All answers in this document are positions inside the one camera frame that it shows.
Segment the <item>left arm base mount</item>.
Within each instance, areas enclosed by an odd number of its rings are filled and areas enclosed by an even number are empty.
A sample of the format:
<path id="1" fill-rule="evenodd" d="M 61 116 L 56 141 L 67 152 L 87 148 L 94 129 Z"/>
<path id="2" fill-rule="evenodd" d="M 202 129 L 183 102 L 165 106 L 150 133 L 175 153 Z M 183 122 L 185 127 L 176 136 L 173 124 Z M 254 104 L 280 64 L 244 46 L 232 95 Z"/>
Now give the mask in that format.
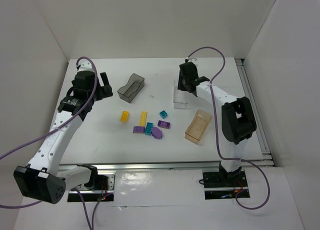
<path id="1" fill-rule="evenodd" d="M 113 202 L 115 189 L 114 173 L 99 174 L 93 187 L 87 187 L 83 184 L 75 188 L 81 193 L 85 202 Z"/>

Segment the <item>teal 2x4 lego brick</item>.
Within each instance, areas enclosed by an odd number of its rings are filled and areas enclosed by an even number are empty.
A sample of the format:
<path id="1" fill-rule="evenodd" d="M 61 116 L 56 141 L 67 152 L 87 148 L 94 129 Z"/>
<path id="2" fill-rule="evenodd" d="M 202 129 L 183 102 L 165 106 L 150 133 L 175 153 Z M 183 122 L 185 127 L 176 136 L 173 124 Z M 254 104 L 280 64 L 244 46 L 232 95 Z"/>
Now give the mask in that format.
<path id="1" fill-rule="evenodd" d="M 152 122 L 147 122 L 144 130 L 144 134 L 150 136 L 152 134 L 152 128 L 154 124 Z"/>

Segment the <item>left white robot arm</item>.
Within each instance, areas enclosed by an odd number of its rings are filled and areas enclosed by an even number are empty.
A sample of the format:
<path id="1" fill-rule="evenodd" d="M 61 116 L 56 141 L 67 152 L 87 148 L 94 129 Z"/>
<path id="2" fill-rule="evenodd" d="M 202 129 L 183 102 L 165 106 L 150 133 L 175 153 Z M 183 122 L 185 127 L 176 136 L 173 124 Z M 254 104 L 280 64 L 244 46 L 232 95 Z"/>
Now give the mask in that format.
<path id="1" fill-rule="evenodd" d="M 63 155 L 94 103 L 113 96 L 107 74 L 98 73 L 90 58 L 80 57 L 76 68 L 72 86 L 60 101 L 53 125 L 39 150 L 26 166 L 17 166 L 13 172 L 24 197 L 56 204 L 66 191 L 79 185 L 91 190 L 98 184 L 98 170 L 89 164 L 78 164 L 59 173 Z"/>

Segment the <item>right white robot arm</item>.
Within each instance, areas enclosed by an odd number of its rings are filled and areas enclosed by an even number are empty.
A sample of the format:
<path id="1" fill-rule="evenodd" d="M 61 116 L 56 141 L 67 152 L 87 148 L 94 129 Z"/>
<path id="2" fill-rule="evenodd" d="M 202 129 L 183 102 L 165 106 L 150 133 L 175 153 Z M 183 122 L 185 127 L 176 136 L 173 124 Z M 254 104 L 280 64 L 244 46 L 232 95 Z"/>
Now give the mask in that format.
<path id="1" fill-rule="evenodd" d="M 221 158 L 219 175 L 224 181 L 241 172 L 245 146 L 257 130 L 251 101 L 237 97 L 199 76 L 197 66 L 185 60 L 179 65 L 178 90 L 189 92 L 213 106 L 217 152 Z"/>

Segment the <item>small teal lego brick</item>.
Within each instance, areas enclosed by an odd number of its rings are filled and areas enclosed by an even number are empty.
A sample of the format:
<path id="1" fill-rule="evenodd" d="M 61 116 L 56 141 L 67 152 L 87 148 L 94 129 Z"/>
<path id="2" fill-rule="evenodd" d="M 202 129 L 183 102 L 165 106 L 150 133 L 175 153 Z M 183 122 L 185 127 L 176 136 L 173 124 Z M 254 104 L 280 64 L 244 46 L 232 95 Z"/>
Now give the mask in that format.
<path id="1" fill-rule="evenodd" d="M 164 119 L 168 116 L 167 112 L 165 110 L 162 110 L 159 115 Z"/>

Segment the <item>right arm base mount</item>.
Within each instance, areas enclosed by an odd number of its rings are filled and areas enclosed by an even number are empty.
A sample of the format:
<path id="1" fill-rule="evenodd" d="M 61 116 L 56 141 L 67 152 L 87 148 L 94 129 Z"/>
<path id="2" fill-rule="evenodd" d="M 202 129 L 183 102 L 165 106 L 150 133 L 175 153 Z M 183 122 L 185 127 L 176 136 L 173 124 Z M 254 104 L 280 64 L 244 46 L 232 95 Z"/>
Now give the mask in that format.
<path id="1" fill-rule="evenodd" d="M 250 198 L 250 191 L 246 174 L 241 171 L 240 175 L 231 180 L 222 180 L 218 172 L 203 172 L 203 178 L 198 181 L 204 187 L 206 200 Z"/>

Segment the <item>purple 2x4 lego brick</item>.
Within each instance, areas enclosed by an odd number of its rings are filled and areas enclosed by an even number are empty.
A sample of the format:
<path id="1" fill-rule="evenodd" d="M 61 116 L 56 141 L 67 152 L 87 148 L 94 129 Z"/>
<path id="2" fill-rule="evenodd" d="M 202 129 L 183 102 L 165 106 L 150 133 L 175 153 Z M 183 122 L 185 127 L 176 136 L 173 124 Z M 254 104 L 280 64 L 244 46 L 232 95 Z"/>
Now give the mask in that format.
<path id="1" fill-rule="evenodd" d="M 167 121 L 159 120 L 157 123 L 157 126 L 159 128 L 170 129 L 171 123 Z"/>

